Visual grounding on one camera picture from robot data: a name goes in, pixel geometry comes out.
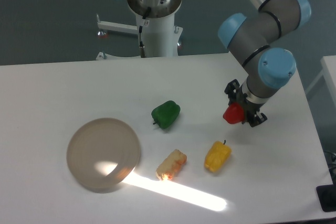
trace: yellow bell pepper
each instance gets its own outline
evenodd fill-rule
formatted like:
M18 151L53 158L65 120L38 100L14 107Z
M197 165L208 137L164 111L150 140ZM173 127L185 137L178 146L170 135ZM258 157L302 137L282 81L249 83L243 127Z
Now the yellow bell pepper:
M226 141L224 141L224 144L220 141L216 141L208 151L208 154L206 154L204 166L213 173L218 171L230 157L232 150L229 146L225 145L225 143Z

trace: blue joint cap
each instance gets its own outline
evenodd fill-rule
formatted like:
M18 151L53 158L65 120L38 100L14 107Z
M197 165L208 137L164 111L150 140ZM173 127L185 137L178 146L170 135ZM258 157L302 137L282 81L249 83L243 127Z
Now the blue joint cap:
M258 65L258 73L265 85L280 89L289 81L296 70L292 53L282 48L271 48L263 53Z
M226 49L245 20L246 17L242 13L236 13L225 20L219 27L218 37Z
M301 18L298 28L308 22L311 16L311 7L308 0L297 0L301 10Z

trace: black cable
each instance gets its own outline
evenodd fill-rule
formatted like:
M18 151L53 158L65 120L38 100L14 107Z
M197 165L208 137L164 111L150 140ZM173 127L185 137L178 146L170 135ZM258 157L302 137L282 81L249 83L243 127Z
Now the black cable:
M328 152L328 151L323 151L324 153L328 153L331 155L331 160L334 162L336 161L336 153L334 152Z
M142 19L146 19L149 14L151 13L152 8L148 7L145 14L142 16ZM142 42L142 26L139 26L139 47L143 47L143 42Z
M331 181L334 185L336 185L336 173L334 172L335 169L336 169L336 164L334 163L328 164L328 170L330 173Z

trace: green bell pepper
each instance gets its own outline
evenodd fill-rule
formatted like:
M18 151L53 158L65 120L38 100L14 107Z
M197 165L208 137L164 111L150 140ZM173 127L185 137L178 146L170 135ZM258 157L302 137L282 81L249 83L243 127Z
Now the green bell pepper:
M167 101L152 111L152 117L155 122L154 124L157 124L162 129L166 129L173 124L180 111L180 106L178 106L175 102Z

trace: round plate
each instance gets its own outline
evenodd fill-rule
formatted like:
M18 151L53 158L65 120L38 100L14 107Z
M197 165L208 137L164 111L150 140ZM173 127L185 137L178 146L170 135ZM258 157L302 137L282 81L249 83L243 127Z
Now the round plate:
M112 191L135 168L140 157L139 139L126 123L112 118L93 120L72 137L68 167L85 188Z

